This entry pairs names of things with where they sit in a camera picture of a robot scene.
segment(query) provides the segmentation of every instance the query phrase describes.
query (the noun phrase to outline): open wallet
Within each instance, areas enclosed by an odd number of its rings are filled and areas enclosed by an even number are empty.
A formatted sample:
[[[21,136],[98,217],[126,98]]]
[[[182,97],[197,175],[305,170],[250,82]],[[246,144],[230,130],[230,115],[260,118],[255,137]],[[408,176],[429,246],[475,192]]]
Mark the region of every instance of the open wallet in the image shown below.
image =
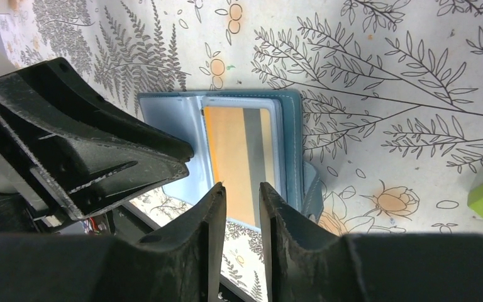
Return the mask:
[[[189,176],[164,185],[166,195],[196,204],[222,182],[229,192],[228,219],[260,228],[258,189],[268,182],[294,209],[319,219],[321,181],[303,161],[298,92],[161,92],[138,99],[145,123],[194,149]]]

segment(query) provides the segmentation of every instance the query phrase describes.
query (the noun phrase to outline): orange circle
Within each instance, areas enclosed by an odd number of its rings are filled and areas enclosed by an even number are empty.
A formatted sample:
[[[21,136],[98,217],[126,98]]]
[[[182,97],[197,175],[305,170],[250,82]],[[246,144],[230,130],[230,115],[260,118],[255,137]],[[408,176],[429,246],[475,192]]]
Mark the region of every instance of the orange circle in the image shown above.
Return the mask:
[[[210,62],[210,71],[214,76],[220,76],[225,72],[225,63],[220,59],[213,59]]]
[[[239,33],[240,32],[240,28],[241,28],[240,22],[237,22],[237,21],[234,21],[234,20],[230,20],[228,22],[228,30],[232,34],[236,35],[237,33]]]
[[[214,75],[212,77],[212,85],[214,85],[216,89],[221,89],[223,88],[223,80],[220,77]]]
[[[242,17],[242,7],[239,4],[232,4],[228,9],[228,15],[234,21],[238,21]]]

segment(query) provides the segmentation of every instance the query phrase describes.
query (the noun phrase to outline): orange edge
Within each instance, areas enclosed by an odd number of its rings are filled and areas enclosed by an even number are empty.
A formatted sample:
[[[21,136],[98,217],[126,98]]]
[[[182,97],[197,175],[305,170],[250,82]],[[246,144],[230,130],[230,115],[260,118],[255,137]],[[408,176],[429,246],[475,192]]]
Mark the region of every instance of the orange edge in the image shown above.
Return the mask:
[[[204,108],[204,127],[207,129],[206,136],[208,137],[208,148],[210,149],[210,161],[212,163],[212,174],[214,176],[214,182],[217,182],[219,178],[219,170],[216,155],[216,144],[214,141],[214,135],[212,134],[212,113],[207,107]]]

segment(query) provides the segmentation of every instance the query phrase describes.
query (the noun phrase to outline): metal part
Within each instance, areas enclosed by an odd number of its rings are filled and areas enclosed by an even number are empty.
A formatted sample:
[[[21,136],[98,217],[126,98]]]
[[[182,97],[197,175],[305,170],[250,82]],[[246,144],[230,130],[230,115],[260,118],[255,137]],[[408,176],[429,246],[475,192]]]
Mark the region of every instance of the metal part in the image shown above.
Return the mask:
[[[215,185],[134,246],[114,236],[0,234],[0,301],[217,301],[225,197]]]
[[[63,58],[0,77],[0,198],[19,193],[48,226],[185,177],[192,156],[188,143],[106,102]]]
[[[483,235],[337,237],[260,185],[268,301],[483,301]]]

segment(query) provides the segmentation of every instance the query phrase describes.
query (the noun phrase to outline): tablecloth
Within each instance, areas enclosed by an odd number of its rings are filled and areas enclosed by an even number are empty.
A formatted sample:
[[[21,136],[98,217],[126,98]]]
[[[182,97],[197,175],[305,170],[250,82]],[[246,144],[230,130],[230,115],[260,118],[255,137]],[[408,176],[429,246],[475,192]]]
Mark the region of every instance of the tablecloth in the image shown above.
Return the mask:
[[[65,57],[141,118],[138,92],[295,89],[319,225],[349,232],[481,232],[483,0],[11,0],[7,55]],[[160,224],[189,206],[133,201]],[[221,271],[266,298],[261,236],[227,225]]]

